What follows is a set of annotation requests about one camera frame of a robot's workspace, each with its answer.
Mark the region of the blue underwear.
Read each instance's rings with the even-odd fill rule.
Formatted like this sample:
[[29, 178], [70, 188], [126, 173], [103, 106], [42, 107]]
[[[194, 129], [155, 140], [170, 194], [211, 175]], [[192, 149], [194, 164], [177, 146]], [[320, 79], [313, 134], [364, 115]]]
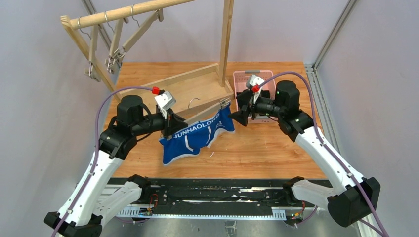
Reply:
[[159, 140], [163, 146], [163, 164], [185, 157], [199, 155], [201, 148], [210, 148], [223, 133], [235, 133], [230, 104], [220, 109], [213, 117], [198, 121], [171, 136]]

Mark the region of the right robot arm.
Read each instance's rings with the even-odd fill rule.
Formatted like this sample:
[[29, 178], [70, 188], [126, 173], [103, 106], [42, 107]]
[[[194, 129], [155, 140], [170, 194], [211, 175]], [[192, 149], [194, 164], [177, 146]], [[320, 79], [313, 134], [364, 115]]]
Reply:
[[330, 146], [312, 116], [299, 108], [296, 84], [289, 80], [278, 82], [274, 99], [262, 97], [253, 88], [249, 85], [237, 94], [238, 110], [229, 117], [243, 126], [255, 115], [277, 118], [280, 130], [311, 156], [331, 184], [328, 188], [294, 177], [283, 184], [286, 201], [290, 205], [305, 201], [324, 208], [342, 227], [370, 215], [377, 207], [380, 183], [374, 177], [365, 178]]

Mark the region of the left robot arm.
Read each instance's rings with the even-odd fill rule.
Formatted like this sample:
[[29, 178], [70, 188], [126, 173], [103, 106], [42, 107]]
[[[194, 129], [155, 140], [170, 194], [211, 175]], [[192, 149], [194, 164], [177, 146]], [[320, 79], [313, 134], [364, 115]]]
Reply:
[[176, 100], [169, 92], [159, 92], [154, 99], [154, 113], [138, 95], [121, 99], [108, 127], [97, 132], [92, 159], [75, 190], [59, 210], [47, 213], [44, 219], [54, 235], [97, 237], [127, 205], [151, 200], [150, 181], [137, 174], [104, 200], [100, 196], [141, 135], [160, 132], [169, 137], [187, 127], [184, 118], [172, 110]]

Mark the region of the black underwear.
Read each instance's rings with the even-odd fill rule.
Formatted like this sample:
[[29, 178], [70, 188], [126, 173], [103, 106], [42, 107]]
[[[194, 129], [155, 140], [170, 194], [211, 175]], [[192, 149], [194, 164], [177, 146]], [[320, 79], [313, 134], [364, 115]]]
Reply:
[[[236, 92], [236, 96], [239, 96], [240, 94], [242, 94], [242, 93], [244, 93], [244, 92], [245, 92], [245, 91], [242, 91], [242, 92]], [[261, 98], [268, 98], [268, 99], [270, 99], [270, 91], [269, 91], [269, 90], [262, 90], [262, 91], [260, 92], [259, 97], [261, 97]]]

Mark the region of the beige hanger with black underwear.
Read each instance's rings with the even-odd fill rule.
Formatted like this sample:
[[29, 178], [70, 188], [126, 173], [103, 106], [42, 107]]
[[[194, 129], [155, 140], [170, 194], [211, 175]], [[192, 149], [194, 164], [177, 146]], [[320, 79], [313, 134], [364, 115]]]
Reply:
[[132, 47], [139, 41], [139, 39], [145, 34], [145, 32], [151, 27], [152, 23], [156, 20], [162, 22], [164, 20], [163, 9], [155, 10], [141, 25], [133, 17], [133, 7], [131, 6], [131, 18], [138, 24], [138, 29], [128, 38], [128, 40], [122, 44], [120, 48], [124, 57], [132, 49]]

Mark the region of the beige hanger with blue underwear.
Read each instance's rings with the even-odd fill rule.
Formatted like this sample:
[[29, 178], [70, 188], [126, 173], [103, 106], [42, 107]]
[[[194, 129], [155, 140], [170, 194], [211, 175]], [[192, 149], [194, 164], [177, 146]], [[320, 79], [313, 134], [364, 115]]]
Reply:
[[217, 103], [215, 103], [214, 105], [211, 105], [207, 108], [205, 108], [204, 110], [190, 116], [189, 118], [183, 118], [181, 116], [178, 116], [182, 122], [188, 124], [188, 126], [191, 126], [192, 124], [198, 122], [198, 121], [202, 121], [207, 119], [210, 115], [213, 115], [215, 113], [217, 113], [218, 111], [220, 111], [221, 109], [226, 108], [228, 105], [231, 104], [231, 99], [230, 98], [226, 98], [223, 99]]

